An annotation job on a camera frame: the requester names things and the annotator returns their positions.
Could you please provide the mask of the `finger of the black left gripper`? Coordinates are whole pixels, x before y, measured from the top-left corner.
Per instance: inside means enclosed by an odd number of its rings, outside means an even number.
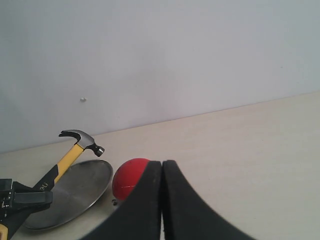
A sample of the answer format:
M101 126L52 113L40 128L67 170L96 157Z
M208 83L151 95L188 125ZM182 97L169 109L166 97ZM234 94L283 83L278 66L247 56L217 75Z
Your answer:
M51 191L18 192L14 194L13 207L16 209L37 208L49 205L52 201Z

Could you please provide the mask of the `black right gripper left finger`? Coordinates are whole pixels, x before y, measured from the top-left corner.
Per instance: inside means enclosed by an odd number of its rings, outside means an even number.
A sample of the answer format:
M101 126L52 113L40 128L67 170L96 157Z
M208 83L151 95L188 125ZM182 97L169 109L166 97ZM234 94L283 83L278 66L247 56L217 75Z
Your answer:
M83 240L159 240L162 164L150 161L126 200Z

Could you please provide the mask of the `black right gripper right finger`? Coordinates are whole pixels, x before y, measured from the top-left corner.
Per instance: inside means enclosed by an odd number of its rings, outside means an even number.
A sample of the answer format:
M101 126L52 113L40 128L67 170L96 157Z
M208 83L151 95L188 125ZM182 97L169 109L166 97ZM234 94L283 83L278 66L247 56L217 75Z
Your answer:
M166 240L252 240L215 212L174 160L162 163L162 215Z

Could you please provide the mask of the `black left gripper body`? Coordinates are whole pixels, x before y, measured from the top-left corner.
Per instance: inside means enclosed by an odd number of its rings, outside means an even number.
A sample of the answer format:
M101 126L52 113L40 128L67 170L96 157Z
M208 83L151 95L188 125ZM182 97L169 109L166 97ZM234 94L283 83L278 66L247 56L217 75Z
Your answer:
M11 217L15 211L13 209L13 180L11 178L0 179L0 223Z

